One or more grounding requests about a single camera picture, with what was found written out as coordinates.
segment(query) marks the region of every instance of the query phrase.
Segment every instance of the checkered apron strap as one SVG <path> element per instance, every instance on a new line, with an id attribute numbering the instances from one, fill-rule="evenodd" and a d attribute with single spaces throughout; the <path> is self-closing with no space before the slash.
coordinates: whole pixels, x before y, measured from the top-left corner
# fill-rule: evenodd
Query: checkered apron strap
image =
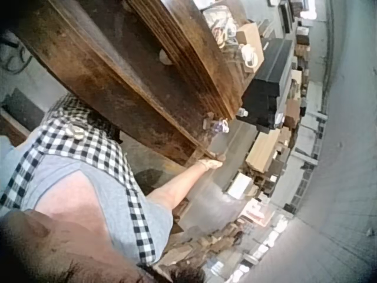
<path id="1" fill-rule="evenodd" d="M 43 154 L 33 146 L 25 152 L 0 198 L 0 216 L 4 216 L 13 208 L 20 209 L 28 183 L 32 180 L 34 171 L 43 159 Z"/>
<path id="2" fill-rule="evenodd" d="M 59 101 L 45 117 L 36 142 L 27 151 L 0 198 L 0 213 L 20 208 L 28 183 L 45 154 L 70 157 L 100 169 L 125 187 L 140 262 L 154 262 L 156 251 L 131 167 L 113 139 L 113 127 L 92 119 L 92 110 L 72 95 Z"/>

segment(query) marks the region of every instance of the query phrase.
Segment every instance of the hand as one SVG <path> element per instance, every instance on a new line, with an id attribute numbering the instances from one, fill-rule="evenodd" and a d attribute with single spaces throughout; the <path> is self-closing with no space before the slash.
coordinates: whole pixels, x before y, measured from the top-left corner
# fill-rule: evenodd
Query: hand
<path id="1" fill-rule="evenodd" d="M 217 169 L 223 165 L 222 162 L 213 159 L 200 159 L 198 163 L 203 164 L 206 167 L 206 171 L 209 169 Z"/>

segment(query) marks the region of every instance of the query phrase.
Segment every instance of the wooden shelf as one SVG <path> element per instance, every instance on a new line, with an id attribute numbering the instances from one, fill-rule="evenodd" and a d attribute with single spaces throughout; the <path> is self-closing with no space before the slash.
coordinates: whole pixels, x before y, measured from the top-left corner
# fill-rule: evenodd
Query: wooden shelf
<path id="1" fill-rule="evenodd" d="M 233 119 L 251 77 L 219 50 L 192 0 L 36 0 L 15 33 L 67 89 L 185 165 L 206 154 L 208 112 Z M 164 48 L 173 66 L 159 61 Z"/>

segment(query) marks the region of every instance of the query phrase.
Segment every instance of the gray t-shirt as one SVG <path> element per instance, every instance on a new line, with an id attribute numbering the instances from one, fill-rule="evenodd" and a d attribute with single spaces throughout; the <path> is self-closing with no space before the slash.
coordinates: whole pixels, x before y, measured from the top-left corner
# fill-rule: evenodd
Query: gray t-shirt
<path id="1" fill-rule="evenodd" d="M 22 155 L 35 141 L 37 132 L 38 129 L 35 129 L 26 143 L 17 148 L 12 147 L 8 138 L 0 136 L 0 196 Z M 125 257 L 138 262 L 138 248 L 124 187 L 110 175 L 84 162 L 69 157 L 46 155 L 28 186 L 21 210 L 35 209 L 51 186 L 78 170 L 86 175 L 95 189 L 114 248 Z M 140 192 L 140 203 L 153 239 L 157 261 L 167 244 L 173 217 L 168 209 L 146 199 L 138 186 L 135 189 Z"/>

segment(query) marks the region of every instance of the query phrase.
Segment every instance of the woman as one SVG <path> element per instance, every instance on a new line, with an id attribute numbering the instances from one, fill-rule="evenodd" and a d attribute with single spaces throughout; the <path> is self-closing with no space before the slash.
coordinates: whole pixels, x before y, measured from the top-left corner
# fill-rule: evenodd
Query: woman
<path id="1" fill-rule="evenodd" d="M 200 160 L 145 197 L 116 132 L 67 95 L 17 148 L 1 137 L 0 268 L 13 267 L 12 279 L 168 282 L 147 266 L 168 241 L 171 211 L 221 163 Z M 176 270 L 170 279 L 204 276 Z"/>

